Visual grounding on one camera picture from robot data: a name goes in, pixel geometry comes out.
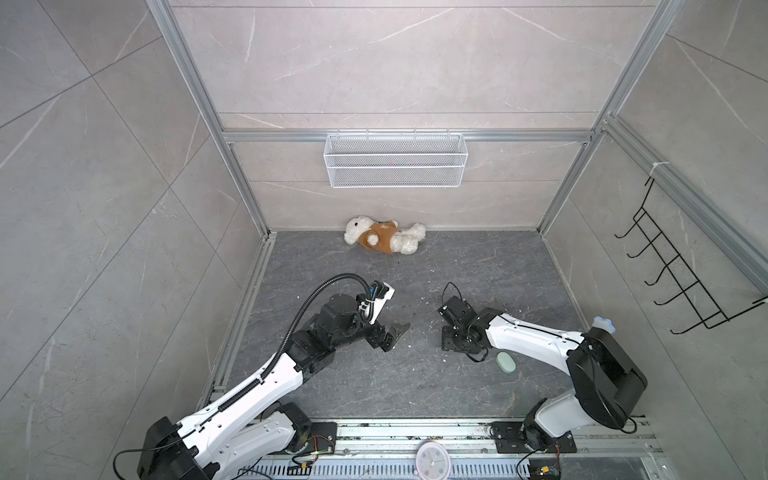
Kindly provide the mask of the white teddy bear brown hoodie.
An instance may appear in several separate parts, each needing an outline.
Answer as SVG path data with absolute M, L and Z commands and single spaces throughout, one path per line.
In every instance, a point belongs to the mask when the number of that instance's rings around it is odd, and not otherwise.
M 402 230 L 398 222 L 376 222 L 366 216 L 351 219 L 345 228 L 344 241 L 359 244 L 367 250 L 385 254 L 414 254 L 426 237 L 426 227 L 420 223 Z

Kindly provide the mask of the white round clock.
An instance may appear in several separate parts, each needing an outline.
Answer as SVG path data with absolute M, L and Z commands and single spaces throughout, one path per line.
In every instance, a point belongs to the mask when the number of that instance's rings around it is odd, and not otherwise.
M 420 480 L 447 480 L 452 462 L 447 449 L 436 441 L 422 444 L 415 457 L 416 474 Z

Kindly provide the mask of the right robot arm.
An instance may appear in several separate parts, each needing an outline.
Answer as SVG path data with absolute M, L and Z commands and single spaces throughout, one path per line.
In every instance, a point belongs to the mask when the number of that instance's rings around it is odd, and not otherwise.
M 568 375 L 571 386 L 539 401 L 526 415 L 517 437 L 530 451 L 546 450 L 566 434 L 593 423 L 622 433 L 648 387 L 648 380 L 600 317 L 586 332 L 564 331 L 519 320 L 500 310 L 479 312 L 453 296 L 438 313 L 447 321 L 442 349 L 480 363 L 492 349 L 511 351 L 546 363 Z

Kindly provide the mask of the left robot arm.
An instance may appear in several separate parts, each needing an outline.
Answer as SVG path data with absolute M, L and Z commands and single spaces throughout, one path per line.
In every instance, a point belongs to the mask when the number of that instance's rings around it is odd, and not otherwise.
M 219 399 L 177 422 L 163 417 L 133 449 L 140 479 L 234 479 L 259 459 L 309 440 L 311 421 L 282 399 L 330 365 L 338 348 L 366 341 L 384 352 L 407 324 L 379 322 L 394 288 L 354 273 L 324 281 L 302 303 L 269 361 Z

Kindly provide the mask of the mint green earbud case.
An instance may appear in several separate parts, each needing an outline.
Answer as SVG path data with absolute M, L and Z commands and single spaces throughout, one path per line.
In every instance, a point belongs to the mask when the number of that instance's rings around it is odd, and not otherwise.
M 496 356 L 496 364 L 505 374 L 511 374 L 517 369 L 515 360 L 507 352 L 499 352 Z

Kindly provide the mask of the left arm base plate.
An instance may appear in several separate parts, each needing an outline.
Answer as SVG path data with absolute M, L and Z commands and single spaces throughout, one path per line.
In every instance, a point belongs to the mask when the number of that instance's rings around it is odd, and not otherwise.
M 292 455 L 325 455 L 336 450 L 338 424 L 331 421 L 310 422 L 295 428 L 294 438 L 285 448 Z

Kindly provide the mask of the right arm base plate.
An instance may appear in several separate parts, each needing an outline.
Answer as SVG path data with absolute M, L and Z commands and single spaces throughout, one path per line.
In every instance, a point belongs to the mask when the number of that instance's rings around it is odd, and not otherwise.
M 553 438 L 541 431 L 536 425 L 526 425 L 522 421 L 492 422 L 489 433 L 499 454 L 577 452 L 571 432 Z

